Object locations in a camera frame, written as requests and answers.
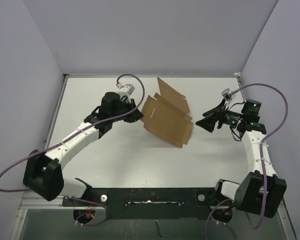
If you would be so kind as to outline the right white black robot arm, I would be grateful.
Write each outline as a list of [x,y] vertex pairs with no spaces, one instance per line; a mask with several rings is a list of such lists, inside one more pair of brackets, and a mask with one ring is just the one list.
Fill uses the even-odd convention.
[[284,179],[278,177],[273,168],[266,142],[265,125],[259,122],[259,101],[248,99],[240,113],[231,111],[226,101],[203,113],[203,119],[196,121],[196,126],[208,132],[228,125],[237,130],[239,141],[243,143],[248,173],[241,183],[220,179],[212,192],[213,200],[222,205],[229,199],[237,210],[259,215],[265,203],[263,216],[273,218],[287,189]]

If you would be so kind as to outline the brown cardboard paper box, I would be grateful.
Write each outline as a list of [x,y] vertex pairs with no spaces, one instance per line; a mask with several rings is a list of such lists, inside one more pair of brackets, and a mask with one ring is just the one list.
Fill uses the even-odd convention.
[[169,144],[182,148],[192,135],[190,107],[184,95],[161,78],[157,78],[160,93],[147,96],[142,107],[143,127]]

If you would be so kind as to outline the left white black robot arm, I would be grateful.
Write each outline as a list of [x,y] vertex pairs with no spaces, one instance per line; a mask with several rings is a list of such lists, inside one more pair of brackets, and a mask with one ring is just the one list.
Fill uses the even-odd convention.
[[34,150],[30,154],[23,184],[47,201],[64,196],[73,197],[81,206],[87,205],[92,199],[92,186],[78,177],[65,178],[65,166],[85,147],[110,131],[115,122],[135,123],[143,116],[134,99],[106,92],[101,104],[74,132],[44,152]]

